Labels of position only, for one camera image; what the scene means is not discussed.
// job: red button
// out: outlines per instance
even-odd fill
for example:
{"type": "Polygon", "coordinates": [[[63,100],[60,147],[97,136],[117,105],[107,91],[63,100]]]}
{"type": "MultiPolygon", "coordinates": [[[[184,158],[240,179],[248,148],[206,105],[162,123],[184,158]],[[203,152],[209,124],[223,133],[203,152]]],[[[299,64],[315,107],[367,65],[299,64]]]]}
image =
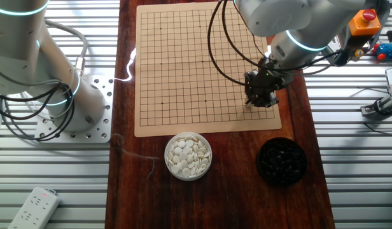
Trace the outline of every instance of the red button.
{"type": "Polygon", "coordinates": [[[372,21],[377,17],[374,10],[365,10],[363,12],[363,18],[367,21],[372,21]]]}

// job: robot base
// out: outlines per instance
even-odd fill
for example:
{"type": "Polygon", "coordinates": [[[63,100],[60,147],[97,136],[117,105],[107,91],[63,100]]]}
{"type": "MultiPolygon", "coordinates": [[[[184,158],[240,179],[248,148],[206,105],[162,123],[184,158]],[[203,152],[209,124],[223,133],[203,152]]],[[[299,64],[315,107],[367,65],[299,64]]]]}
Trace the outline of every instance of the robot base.
{"type": "MultiPolygon", "coordinates": [[[[79,132],[63,132],[60,137],[54,138],[45,143],[105,143],[111,137],[111,119],[113,114],[113,96],[114,96],[114,77],[110,76],[84,76],[87,83],[96,86],[103,94],[106,100],[106,107],[101,120],[92,128],[79,132]]],[[[57,127],[51,121],[41,120],[36,127],[35,137],[49,134],[57,127]]]]}

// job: wooden table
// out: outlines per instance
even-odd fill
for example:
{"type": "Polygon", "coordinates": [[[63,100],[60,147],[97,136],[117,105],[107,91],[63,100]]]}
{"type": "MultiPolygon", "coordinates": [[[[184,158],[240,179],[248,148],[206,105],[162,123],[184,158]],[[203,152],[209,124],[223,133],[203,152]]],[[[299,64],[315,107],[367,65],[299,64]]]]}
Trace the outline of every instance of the wooden table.
{"type": "MultiPolygon", "coordinates": [[[[136,44],[136,8],[186,1],[121,0],[116,77],[127,78],[136,44]]],[[[130,71],[134,73],[134,64],[130,71]]],[[[305,81],[296,77],[277,92],[281,130],[203,134],[214,152],[199,180],[176,179],[164,164],[172,136],[134,136],[135,77],[116,81],[109,163],[106,228],[335,228],[305,81]],[[288,187],[268,185],[255,158],[274,137],[295,140],[308,168],[288,187]]]]}

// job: electrical outlet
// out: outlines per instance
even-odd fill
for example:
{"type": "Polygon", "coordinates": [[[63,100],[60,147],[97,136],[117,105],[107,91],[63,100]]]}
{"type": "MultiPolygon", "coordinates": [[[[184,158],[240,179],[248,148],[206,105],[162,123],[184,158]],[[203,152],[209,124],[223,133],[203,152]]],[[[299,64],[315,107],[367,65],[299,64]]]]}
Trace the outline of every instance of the electrical outlet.
{"type": "Polygon", "coordinates": [[[43,229],[59,205],[55,194],[53,190],[33,189],[8,229],[43,229]]]}

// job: black cable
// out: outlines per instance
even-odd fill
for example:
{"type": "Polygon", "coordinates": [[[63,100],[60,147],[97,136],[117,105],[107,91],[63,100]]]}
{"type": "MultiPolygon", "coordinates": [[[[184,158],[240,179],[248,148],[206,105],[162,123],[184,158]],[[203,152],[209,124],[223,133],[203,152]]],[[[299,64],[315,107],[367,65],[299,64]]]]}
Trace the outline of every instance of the black cable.
{"type": "Polygon", "coordinates": [[[244,20],[244,18],[243,18],[242,15],[241,15],[241,12],[239,11],[239,9],[237,8],[237,6],[235,5],[235,1],[233,1],[233,5],[234,5],[235,10],[236,10],[237,13],[239,14],[239,17],[240,17],[241,20],[244,22],[244,25],[246,25],[246,28],[247,28],[248,31],[251,33],[251,35],[252,35],[252,37],[253,37],[253,42],[254,42],[255,48],[257,49],[257,51],[258,51],[261,55],[265,56],[264,53],[261,52],[260,48],[258,47],[258,45],[257,45],[257,43],[256,43],[256,41],[255,41],[255,35],[254,35],[253,32],[251,32],[251,30],[248,28],[246,21],[244,20]]]}
{"type": "Polygon", "coordinates": [[[261,55],[265,56],[264,53],[261,52],[261,50],[259,49],[257,43],[255,42],[255,36],[254,36],[254,34],[251,33],[251,35],[253,36],[253,42],[254,42],[255,48],[257,49],[257,51],[258,51],[261,55]]]}
{"type": "Polygon", "coordinates": [[[225,10],[226,10],[226,5],[227,5],[227,1],[224,0],[223,9],[222,9],[222,13],[221,13],[221,20],[222,20],[222,22],[223,22],[223,30],[224,30],[224,33],[225,33],[225,35],[226,35],[227,41],[228,41],[228,43],[230,44],[230,46],[231,46],[231,47],[232,47],[232,48],[233,48],[233,49],[234,49],[234,50],[235,50],[235,51],[236,51],[245,61],[249,62],[250,64],[252,64],[252,65],[254,65],[254,66],[256,66],[256,67],[265,68],[265,69],[267,69],[267,70],[269,70],[269,71],[276,71],[276,72],[279,72],[279,73],[283,73],[283,72],[285,72],[285,71],[296,71],[296,70],[299,70],[299,69],[301,69],[301,68],[303,68],[303,67],[309,66],[309,65],[311,65],[311,64],[315,64],[315,63],[317,63],[317,62],[319,62],[319,61],[322,61],[322,60],[324,60],[324,59],[327,59],[327,58],[329,58],[329,57],[331,57],[331,56],[334,56],[334,55],[336,55],[336,54],[340,54],[340,53],[344,52],[344,50],[339,50],[339,51],[333,52],[333,53],[331,53],[331,54],[329,54],[329,55],[326,55],[326,56],[324,56],[324,57],[322,57],[322,58],[320,58],[320,59],[313,60],[312,62],[309,62],[309,63],[306,63],[306,64],[302,64],[301,66],[294,67],[294,68],[287,68],[287,69],[271,69],[271,68],[268,68],[267,66],[262,66],[262,65],[260,65],[260,64],[257,64],[257,63],[255,63],[255,62],[253,62],[252,60],[250,60],[250,59],[247,58],[246,56],[244,56],[244,55],[240,52],[240,50],[238,50],[237,47],[235,47],[235,45],[233,44],[233,42],[232,42],[230,36],[228,35],[227,26],[226,26],[226,21],[225,21],[225,10]]]}
{"type": "Polygon", "coordinates": [[[216,13],[217,13],[217,11],[218,11],[218,9],[219,9],[219,7],[220,7],[221,2],[222,2],[222,0],[219,0],[218,4],[216,5],[215,9],[213,10],[213,14],[212,14],[212,16],[211,16],[211,18],[210,18],[209,28],[208,28],[208,30],[207,30],[207,47],[208,47],[208,50],[209,50],[210,59],[211,59],[213,65],[214,65],[214,67],[217,69],[217,71],[218,71],[222,76],[224,76],[226,79],[230,80],[230,81],[233,82],[233,83],[236,83],[236,84],[238,84],[238,85],[241,85],[241,86],[249,86],[249,85],[247,85],[247,84],[245,84],[245,83],[241,83],[240,81],[237,81],[237,80],[235,80],[235,79],[233,79],[233,78],[227,76],[227,75],[220,69],[220,67],[217,65],[216,60],[215,60],[214,57],[213,57],[213,53],[212,53],[212,50],[211,50],[211,41],[210,41],[211,27],[213,26],[213,20],[214,20],[214,17],[216,16],[216,13]]]}
{"type": "MultiPolygon", "coordinates": [[[[217,14],[217,11],[218,11],[218,9],[219,9],[220,4],[222,3],[222,1],[223,1],[223,0],[219,0],[219,1],[218,1],[218,4],[216,5],[216,7],[215,7],[215,9],[214,9],[214,11],[213,11],[213,14],[212,14],[212,16],[211,16],[211,18],[210,18],[209,28],[208,28],[208,30],[207,30],[207,47],[208,47],[210,59],[211,59],[213,65],[214,65],[214,67],[216,68],[216,70],[217,70],[222,76],[224,76],[224,78],[226,78],[226,79],[230,80],[231,82],[236,83],[236,84],[238,84],[238,85],[247,86],[247,87],[251,87],[251,88],[268,88],[268,87],[265,87],[265,86],[252,86],[252,85],[247,85],[247,84],[245,84],[245,83],[242,83],[242,82],[240,82],[240,81],[237,81],[237,80],[235,80],[235,79],[233,79],[233,78],[227,76],[227,75],[220,69],[220,67],[218,66],[218,64],[216,63],[216,60],[215,60],[214,57],[213,57],[213,52],[212,52],[212,49],[211,49],[211,29],[212,29],[212,26],[213,26],[214,18],[215,18],[216,14],[217,14]]],[[[331,57],[331,56],[333,56],[333,55],[339,54],[339,53],[341,53],[341,52],[343,52],[343,51],[341,50],[341,51],[339,51],[339,52],[331,53],[331,54],[326,55],[326,56],[324,56],[324,57],[321,57],[321,58],[319,58],[319,59],[317,59],[317,60],[314,60],[314,61],[312,61],[312,62],[310,62],[310,63],[308,63],[308,64],[304,64],[304,65],[300,66],[299,68],[311,66],[311,65],[313,65],[313,64],[315,64],[315,63],[317,63],[317,62],[319,62],[319,61],[322,61],[322,60],[324,60],[324,59],[327,59],[327,58],[329,58],[329,57],[331,57]]]]}
{"type": "Polygon", "coordinates": [[[46,105],[49,103],[49,100],[55,95],[55,93],[56,93],[56,91],[57,91],[57,89],[59,88],[59,86],[60,85],[58,85],[57,87],[55,87],[55,88],[53,88],[53,89],[51,89],[50,91],[52,91],[51,93],[50,93],[50,95],[46,98],[46,100],[45,100],[45,102],[43,103],[43,105],[41,106],[41,108],[39,108],[35,113],[33,113],[33,114],[31,114],[31,115],[28,115],[28,116],[25,116],[25,117],[16,117],[16,116],[12,116],[12,115],[10,115],[10,114],[7,114],[7,113],[5,113],[3,110],[1,110],[0,109],[0,114],[2,115],[2,116],[5,116],[5,117],[7,117],[7,118],[11,118],[11,119],[14,119],[14,120],[28,120],[29,118],[33,118],[33,117],[35,117],[35,116],[37,116],[40,112],[42,112],[42,110],[46,107],[46,105]]]}
{"type": "Polygon", "coordinates": [[[381,93],[386,93],[386,94],[388,94],[388,92],[381,91],[381,90],[377,90],[377,89],[373,89],[373,88],[361,88],[361,87],[358,87],[357,89],[372,90],[372,91],[375,91],[375,92],[381,92],[381,93]]]}
{"type": "MultiPolygon", "coordinates": [[[[14,124],[14,126],[21,132],[23,133],[24,136],[17,134],[8,124],[8,121],[6,120],[5,116],[3,116],[3,121],[4,124],[6,125],[6,127],[8,128],[8,130],[10,130],[12,132],[12,134],[14,134],[15,136],[21,138],[21,139],[25,139],[25,140],[36,140],[36,141],[49,141],[55,137],[58,137],[60,135],[60,133],[62,133],[64,131],[64,129],[70,124],[71,119],[73,118],[74,115],[74,101],[73,101],[73,93],[68,92],[68,95],[66,95],[66,106],[69,106],[70,102],[72,102],[72,111],[71,111],[71,115],[69,116],[69,112],[67,112],[64,115],[64,119],[62,120],[62,122],[60,123],[60,125],[53,131],[50,132],[49,134],[43,136],[43,137],[29,137],[17,124],[16,122],[11,119],[12,124],[14,124]]],[[[5,101],[5,106],[6,106],[6,111],[11,114],[11,111],[9,109],[8,103],[5,101]]]]}
{"type": "Polygon", "coordinates": [[[376,133],[380,133],[380,134],[390,134],[387,132],[392,132],[392,130],[386,130],[385,132],[383,131],[378,131],[378,130],[374,130],[371,126],[369,126],[367,123],[363,123],[367,128],[369,128],[372,132],[376,132],[376,133]]]}

